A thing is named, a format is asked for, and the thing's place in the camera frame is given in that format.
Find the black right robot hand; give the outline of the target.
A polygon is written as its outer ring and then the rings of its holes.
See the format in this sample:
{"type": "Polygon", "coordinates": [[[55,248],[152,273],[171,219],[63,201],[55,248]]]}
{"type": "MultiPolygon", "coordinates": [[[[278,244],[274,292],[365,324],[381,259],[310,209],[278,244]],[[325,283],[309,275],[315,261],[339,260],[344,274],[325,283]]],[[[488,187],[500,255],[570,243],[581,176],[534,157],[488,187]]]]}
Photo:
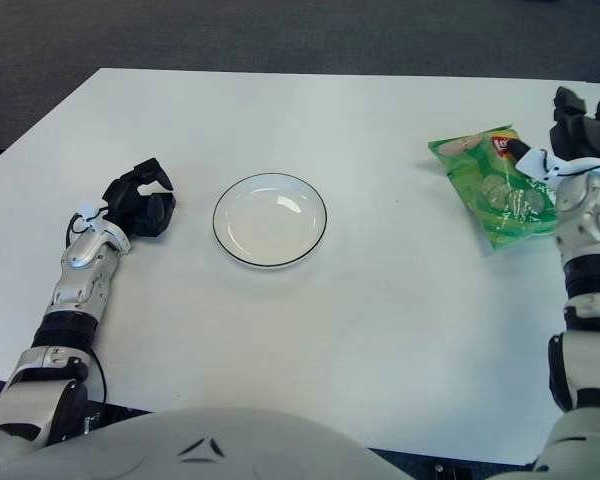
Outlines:
{"type": "Polygon", "coordinates": [[[553,100],[555,124],[549,131],[553,154],[566,161],[600,159],[600,101],[593,117],[572,90],[559,87],[553,100]]]}

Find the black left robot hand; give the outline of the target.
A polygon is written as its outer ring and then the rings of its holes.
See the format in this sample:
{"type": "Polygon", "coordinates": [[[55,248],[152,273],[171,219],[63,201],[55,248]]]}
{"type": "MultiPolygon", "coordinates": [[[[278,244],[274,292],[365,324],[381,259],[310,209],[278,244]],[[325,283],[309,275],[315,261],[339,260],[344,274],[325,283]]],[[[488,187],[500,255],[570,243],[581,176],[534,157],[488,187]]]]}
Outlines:
{"type": "Polygon", "coordinates": [[[117,225],[127,237],[157,237],[168,227],[176,199],[173,186],[156,158],[150,158],[113,180],[102,199],[104,219],[117,225]],[[141,194],[140,186],[157,182],[165,192],[141,194]]]}

